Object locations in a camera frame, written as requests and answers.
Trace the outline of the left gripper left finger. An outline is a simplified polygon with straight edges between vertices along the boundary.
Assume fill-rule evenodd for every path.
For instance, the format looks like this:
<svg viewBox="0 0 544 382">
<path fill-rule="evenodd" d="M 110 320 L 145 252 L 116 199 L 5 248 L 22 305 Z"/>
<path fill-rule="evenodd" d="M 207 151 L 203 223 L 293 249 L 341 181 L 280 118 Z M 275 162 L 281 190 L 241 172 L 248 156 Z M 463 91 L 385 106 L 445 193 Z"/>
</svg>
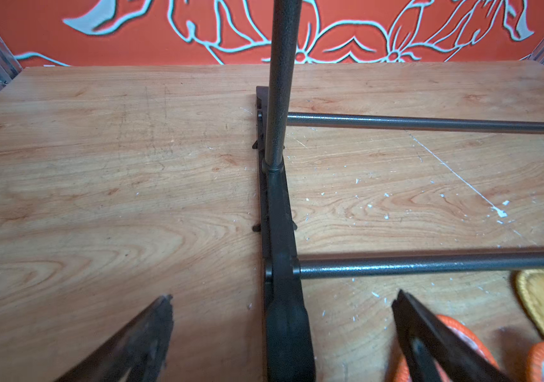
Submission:
<svg viewBox="0 0 544 382">
<path fill-rule="evenodd" d="M 156 381 L 173 333 L 173 297 L 161 295 L 59 381 Z"/>
</svg>

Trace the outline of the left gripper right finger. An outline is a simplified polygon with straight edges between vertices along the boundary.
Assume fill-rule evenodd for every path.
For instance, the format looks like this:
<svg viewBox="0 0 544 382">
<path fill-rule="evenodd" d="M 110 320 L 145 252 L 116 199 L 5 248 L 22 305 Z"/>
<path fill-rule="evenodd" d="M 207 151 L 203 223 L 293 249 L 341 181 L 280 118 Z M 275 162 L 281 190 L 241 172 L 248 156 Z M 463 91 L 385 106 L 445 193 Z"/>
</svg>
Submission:
<svg viewBox="0 0 544 382">
<path fill-rule="evenodd" d="M 412 294 L 399 291 L 392 310 L 412 381 L 509 381 Z"/>
</svg>

